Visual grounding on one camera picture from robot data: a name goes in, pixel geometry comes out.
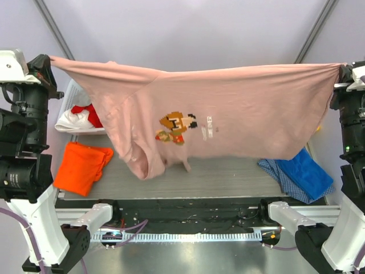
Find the white cloth in basket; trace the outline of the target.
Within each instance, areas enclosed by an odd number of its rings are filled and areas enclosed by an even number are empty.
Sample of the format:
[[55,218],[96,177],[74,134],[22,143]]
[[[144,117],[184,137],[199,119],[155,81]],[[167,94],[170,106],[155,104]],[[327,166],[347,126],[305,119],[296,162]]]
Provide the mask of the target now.
[[72,114],[71,109],[74,106],[88,106],[92,104],[89,98],[81,99],[76,98],[71,108],[64,111],[55,124],[55,129],[59,132],[69,132],[69,133],[85,133],[91,132],[96,128],[87,120],[87,114]]

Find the white plastic basket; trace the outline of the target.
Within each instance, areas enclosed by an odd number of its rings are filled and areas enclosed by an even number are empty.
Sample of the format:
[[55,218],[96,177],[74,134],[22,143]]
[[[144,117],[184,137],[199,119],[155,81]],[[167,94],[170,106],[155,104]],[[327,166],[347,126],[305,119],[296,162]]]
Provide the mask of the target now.
[[[64,98],[63,98],[63,102],[62,102],[62,106],[61,106],[61,110],[58,115],[58,118],[64,111],[66,111],[67,109],[72,107],[74,100],[76,98],[85,99],[85,98],[89,98],[89,96],[83,90],[83,88],[72,79],[72,80],[70,80],[70,82],[67,86],[67,89],[64,93]],[[73,135],[103,135],[103,134],[106,134],[106,132],[105,132],[104,128],[97,128],[91,132],[70,133],[70,134],[73,134]]]

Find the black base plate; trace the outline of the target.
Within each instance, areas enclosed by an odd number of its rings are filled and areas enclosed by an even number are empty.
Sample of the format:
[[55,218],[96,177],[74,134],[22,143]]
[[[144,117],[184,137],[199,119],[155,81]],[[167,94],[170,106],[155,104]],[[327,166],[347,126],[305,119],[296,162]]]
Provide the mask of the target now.
[[110,200],[119,206],[119,222],[131,227],[147,221],[142,232],[152,234],[251,233],[255,227],[276,226],[268,205],[285,198],[203,198]]

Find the red cloth in basket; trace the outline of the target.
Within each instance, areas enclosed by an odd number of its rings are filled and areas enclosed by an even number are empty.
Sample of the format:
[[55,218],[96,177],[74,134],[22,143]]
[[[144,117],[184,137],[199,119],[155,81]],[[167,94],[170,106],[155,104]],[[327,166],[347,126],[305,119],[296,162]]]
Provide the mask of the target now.
[[93,107],[92,104],[88,105],[88,106],[74,106],[71,109],[71,113],[72,114],[80,114],[80,113],[85,113],[88,112],[87,114],[87,120],[93,125],[93,127],[95,128],[102,128],[103,125]]

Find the pink printed t shirt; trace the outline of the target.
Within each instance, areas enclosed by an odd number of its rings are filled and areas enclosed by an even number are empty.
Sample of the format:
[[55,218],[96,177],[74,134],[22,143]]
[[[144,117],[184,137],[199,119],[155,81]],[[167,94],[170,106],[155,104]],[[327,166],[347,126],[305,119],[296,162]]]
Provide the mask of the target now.
[[339,63],[167,72],[52,57],[88,94],[120,158],[141,180],[188,159],[290,160],[324,118]]

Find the blue checkered shirt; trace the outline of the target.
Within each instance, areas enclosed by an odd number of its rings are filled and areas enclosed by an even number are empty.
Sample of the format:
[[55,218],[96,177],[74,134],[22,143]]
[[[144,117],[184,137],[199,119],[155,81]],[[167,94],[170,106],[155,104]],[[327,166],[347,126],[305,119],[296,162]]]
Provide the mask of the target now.
[[258,165],[278,182],[282,192],[305,204],[311,204],[335,191],[332,178],[315,162],[309,165],[308,171],[301,168],[285,171],[278,161],[272,159],[259,160]]

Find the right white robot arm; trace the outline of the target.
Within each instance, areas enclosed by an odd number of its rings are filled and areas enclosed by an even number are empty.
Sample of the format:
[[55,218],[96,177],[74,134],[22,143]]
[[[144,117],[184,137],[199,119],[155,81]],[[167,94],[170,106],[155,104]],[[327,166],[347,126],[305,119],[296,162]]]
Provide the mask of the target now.
[[344,194],[333,227],[317,223],[286,202],[261,203],[258,220],[284,226],[299,253],[318,273],[364,273],[364,62],[342,68],[330,107],[339,110]]

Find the blue folded t shirt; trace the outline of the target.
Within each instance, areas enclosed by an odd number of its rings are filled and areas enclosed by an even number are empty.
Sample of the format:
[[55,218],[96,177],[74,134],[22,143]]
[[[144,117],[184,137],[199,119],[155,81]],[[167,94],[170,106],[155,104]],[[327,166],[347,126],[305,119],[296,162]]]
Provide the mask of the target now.
[[276,160],[282,189],[292,198],[310,204],[335,191],[333,179],[303,148],[291,160]]

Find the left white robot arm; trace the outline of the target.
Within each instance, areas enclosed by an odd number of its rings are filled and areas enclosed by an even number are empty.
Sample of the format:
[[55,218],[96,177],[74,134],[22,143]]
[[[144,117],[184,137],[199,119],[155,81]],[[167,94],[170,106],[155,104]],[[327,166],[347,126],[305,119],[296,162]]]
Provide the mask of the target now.
[[18,49],[1,51],[1,91],[10,110],[1,110],[1,209],[23,227],[29,246],[25,272],[68,273],[87,253],[103,225],[117,227],[117,202],[99,200],[70,224],[60,224],[54,204],[47,145],[48,101],[61,99],[50,57],[27,62]]

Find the orange folded t shirt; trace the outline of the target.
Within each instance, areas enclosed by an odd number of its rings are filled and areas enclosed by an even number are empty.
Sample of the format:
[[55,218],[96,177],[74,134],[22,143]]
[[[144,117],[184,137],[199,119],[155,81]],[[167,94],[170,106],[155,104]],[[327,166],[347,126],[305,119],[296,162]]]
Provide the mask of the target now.
[[69,142],[54,180],[54,187],[81,196],[88,196],[95,182],[100,180],[103,168],[111,161],[113,149]]

